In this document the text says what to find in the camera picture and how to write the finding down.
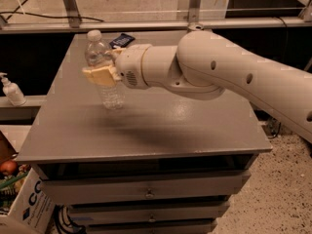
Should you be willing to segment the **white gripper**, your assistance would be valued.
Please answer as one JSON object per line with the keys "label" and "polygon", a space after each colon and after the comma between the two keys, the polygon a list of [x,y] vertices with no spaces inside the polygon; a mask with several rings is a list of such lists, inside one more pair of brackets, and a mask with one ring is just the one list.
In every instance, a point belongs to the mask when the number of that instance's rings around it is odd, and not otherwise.
{"label": "white gripper", "polygon": [[82,69],[82,73],[89,82],[96,85],[114,87],[122,78],[122,82],[128,88],[147,89],[148,85],[144,81],[142,73],[142,61],[150,47],[150,44],[137,44],[126,50],[125,48],[112,49],[110,53],[112,59],[116,60],[116,67],[113,65],[97,68],[85,67]]}

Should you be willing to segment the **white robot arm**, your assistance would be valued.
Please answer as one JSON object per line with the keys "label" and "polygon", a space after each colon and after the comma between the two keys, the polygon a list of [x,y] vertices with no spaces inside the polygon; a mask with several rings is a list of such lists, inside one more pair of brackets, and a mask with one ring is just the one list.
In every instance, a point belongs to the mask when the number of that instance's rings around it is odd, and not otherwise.
{"label": "white robot arm", "polygon": [[83,73],[94,84],[160,87],[200,100],[230,90],[312,141],[311,73],[258,56],[211,31],[189,32],[175,46],[114,48],[98,30],[87,39]]}

